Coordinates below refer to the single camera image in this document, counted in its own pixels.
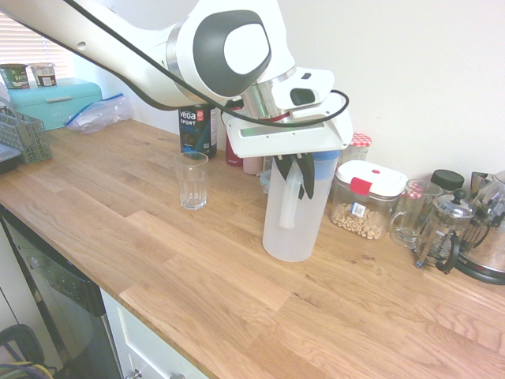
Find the drinking glass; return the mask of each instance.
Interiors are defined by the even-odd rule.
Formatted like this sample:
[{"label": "drinking glass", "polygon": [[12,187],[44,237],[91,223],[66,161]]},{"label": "drinking glass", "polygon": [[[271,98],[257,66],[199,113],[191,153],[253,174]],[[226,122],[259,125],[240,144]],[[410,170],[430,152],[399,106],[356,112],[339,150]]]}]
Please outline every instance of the drinking glass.
[{"label": "drinking glass", "polygon": [[208,157],[201,152],[183,152],[174,157],[181,205],[200,209],[207,202]]},{"label": "drinking glass", "polygon": [[391,239],[401,246],[413,249],[417,236],[426,223],[433,201],[442,194],[442,189],[429,180],[411,179],[403,194],[402,210],[391,218],[391,225],[401,216],[399,225],[391,232]]}]

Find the dish rack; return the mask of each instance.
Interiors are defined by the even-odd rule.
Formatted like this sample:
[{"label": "dish rack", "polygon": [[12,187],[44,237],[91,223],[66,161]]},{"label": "dish rack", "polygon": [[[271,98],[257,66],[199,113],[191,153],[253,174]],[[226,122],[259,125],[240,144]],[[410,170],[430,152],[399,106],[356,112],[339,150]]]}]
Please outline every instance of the dish rack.
[{"label": "dish rack", "polygon": [[52,157],[42,120],[17,113],[13,106],[0,97],[7,107],[0,108],[0,143],[21,150],[25,163],[35,163]]}]

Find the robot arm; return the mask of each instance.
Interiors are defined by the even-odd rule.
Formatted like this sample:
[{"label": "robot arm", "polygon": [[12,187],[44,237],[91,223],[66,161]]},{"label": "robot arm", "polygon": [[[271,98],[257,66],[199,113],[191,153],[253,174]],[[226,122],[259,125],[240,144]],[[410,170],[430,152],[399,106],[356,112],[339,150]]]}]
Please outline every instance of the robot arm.
[{"label": "robot arm", "polygon": [[295,66],[276,0],[200,0],[186,20],[158,31],[93,0],[2,0],[0,9],[112,72],[153,107],[223,109],[242,96],[249,115],[267,121],[226,116],[239,156],[340,149],[352,138],[347,103],[331,93],[333,73]]},{"label": "robot arm", "polygon": [[120,77],[160,109],[204,103],[110,33],[218,103],[294,67],[275,0],[200,0],[188,18],[159,31],[135,28],[92,0],[5,0],[13,19]]}]

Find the window blind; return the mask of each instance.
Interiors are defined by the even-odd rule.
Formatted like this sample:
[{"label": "window blind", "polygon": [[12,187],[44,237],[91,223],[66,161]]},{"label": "window blind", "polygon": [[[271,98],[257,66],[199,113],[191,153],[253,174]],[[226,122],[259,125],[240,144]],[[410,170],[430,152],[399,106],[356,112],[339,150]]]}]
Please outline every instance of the window blind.
[{"label": "window blind", "polygon": [[[74,76],[68,50],[0,13],[0,64],[40,62],[55,64],[56,81]],[[26,72],[34,81],[32,70],[27,67]]]}]

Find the plastic pitcher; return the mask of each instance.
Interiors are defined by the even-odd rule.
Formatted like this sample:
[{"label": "plastic pitcher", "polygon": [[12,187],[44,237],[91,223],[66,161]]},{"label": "plastic pitcher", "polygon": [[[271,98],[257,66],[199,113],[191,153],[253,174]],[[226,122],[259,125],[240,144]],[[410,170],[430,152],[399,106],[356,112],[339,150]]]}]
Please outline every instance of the plastic pitcher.
[{"label": "plastic pitcher", "polygon": [[281,261],[299,262],[311,256],[323,219],[339,151],[313,153],[315,180],[312,199],[298,194],[303,181],[296,161],[284,180],[272,164],[263,247]]}]

